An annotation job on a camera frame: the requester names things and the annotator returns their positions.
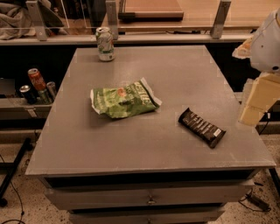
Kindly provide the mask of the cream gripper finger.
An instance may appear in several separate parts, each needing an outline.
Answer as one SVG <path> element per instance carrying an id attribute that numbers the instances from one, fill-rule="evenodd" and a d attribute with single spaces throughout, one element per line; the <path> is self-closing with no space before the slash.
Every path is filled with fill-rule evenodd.
<path id="1" fill-rule="evenodd" d="M 280 99 L 280 75 L 261 73 L 247 79 L 242 90 L 239 122 L 256 126 L 263 115 Z"/>

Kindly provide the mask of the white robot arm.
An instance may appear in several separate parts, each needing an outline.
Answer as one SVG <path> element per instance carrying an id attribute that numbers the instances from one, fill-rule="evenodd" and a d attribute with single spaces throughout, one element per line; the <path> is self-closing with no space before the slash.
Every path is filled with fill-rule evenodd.
<path id="1" fill-rule="evenodd" d="M 244 84 L 238 118 L 240 123 L 256 126 L 280 99 L 280 9 L 272 11 L 232 56 L 249 59 L 250 65 L 261 72 Z"/>

